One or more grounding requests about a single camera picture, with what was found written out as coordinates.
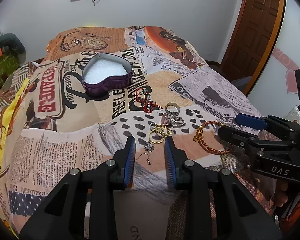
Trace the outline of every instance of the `wooden door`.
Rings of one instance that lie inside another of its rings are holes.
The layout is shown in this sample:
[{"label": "wooden door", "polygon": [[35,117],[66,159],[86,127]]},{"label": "wooden door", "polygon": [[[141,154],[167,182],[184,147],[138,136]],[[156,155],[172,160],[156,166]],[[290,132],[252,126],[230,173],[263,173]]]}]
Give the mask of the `wooden door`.
[{"label": "wooden door", "polygon": [[221,62],[229,81],[255,72],[272,34],[278,7],[279,0],[245,0],[239,27]]}]

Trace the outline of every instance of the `newspaper print blanket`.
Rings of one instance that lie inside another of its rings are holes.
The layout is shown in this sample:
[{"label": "newspaper print blanket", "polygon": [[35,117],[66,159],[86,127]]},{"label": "newspaper print blanket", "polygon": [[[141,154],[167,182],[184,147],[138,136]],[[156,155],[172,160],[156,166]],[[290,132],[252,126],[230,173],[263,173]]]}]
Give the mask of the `newspaper print blanket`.
[{"label": "newspaper print blanket", "polygon": [[[163,111],[146,114],[135,100],[139,88],[146,88],[163,108],[168,102],[180,106],[185,125],[172,129],[177,148],[204,167],[229,168],[271,213],[273,185],[249,171],[242,151],[213,155],[193,141],[198,126],[210,120],[257,134],[234,122],[237,113],[259,116],[255,107],[172,31],[139,26],[112,30],[78,28],[61,33],[50,42],[45,60],[32,66],[30,82],[6,131],[1,161],[0,212],[13,230],[20,232],[71,168],[96,168],[123,148],[130,135],[136,139],[136,158],[144,153],[149,124],[160,123]],[[134,74],[129,87],[93,99],[84,93],[81,74],[99,51],[127,59]],[[211,147],[222,150],[225,146],[216,137],[217,131],[217,126],[207,126],[204,137]],[[152,165],[142,155],[135,163],[133,187],[115,193],[119,239],[133,238],[136,232],[140,239],[164,239],[167,228],[176,226],[173,207],[180,202],[180,193],[167,188],[163,144],[155,145],[150,160]],[[167,238],[176,239],[168,233]]]}]

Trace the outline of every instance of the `pink wall decal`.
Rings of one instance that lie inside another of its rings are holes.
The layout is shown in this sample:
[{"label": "pink wall decal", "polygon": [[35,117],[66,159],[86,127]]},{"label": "pink wall decal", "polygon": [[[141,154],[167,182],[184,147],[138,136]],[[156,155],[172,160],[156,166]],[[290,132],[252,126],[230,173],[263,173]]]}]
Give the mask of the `pink wall decal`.
[{"label": "pink wall decal", "polygon": [[294,71],[299,69],[296,63],[294,63],[291,58],[284,54],[280,49],[274,47],[272,51],[272,56],[274,56],[279,62],[287,68],[286,72],[286,84],[288,93],[298,93],[297,81],[294,75]]}]

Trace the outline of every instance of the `wall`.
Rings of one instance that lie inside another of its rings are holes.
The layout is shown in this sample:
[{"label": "wall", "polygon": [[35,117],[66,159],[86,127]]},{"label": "wall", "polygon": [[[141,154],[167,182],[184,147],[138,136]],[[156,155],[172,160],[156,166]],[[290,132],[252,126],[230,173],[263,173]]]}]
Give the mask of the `wall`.
[{"label": "wall", "polygon": [[231,36],[232,36],[233,30],[234,30],[235,24],[237,23],[239,11],[240,11],[240,8],[241,8],[241,3],[242,3],[242,0],[237,0],[237,3],[235,5],[235,9],[234,9],[234,14],[233,14],[230,26],[229,26],[228,34],[226,36],[225,42],[224,42],[224,44],[222,46],[220,55],[219,55],[218,60],[217,60],[219,63],[221,63],[221,61],[223,59],[223,56],[225,55],[226,50],[228,48],[229,41],[231,39]]},{"label": "wall", "polygon": [[228,34],[237,0],[3,0],[0,28],[26,48],[26,61],[44,57],[61,31],[78,26],[156,25],[191,42],[206,60],[216,61]]},{"label": "wall", "polygon": [[300,67],[300,7],[295,0],[287,0],[276,48],[256,85],[248,95],[249,101],[263,116],[286,115],[299,105],[295,78],[286,80],[287,73]]}]

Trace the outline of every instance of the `yellow ribbon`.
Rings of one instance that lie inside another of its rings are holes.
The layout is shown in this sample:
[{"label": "yellow ribbon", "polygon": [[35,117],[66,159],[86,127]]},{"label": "yellow ribbon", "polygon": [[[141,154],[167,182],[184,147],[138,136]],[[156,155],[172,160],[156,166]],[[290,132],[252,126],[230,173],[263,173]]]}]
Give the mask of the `yellow ribbon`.
[{"label": "yellow ribbon", "polygon": [[16,108],[16,105],[18,103],[19,98],[21,97],[23,91],[25,90],[26,86],[28,85],[30,79],[26,78],[23,83],[21,88],[18,90],[16,93],[16,96],[12,103],[7,107],[6,111],[4,111],[3,116],[2,116],[2,127],[5,127],[4,130],[2,131],[1,135],[1,149],[0,149],[0,172],[1,172],[1,160],[3,158],[3,151],[4,151],[4,144],[6,142],[6,137],[7,137],[7,132],[9,129],[10,121],[14,112],[14,109]]}]

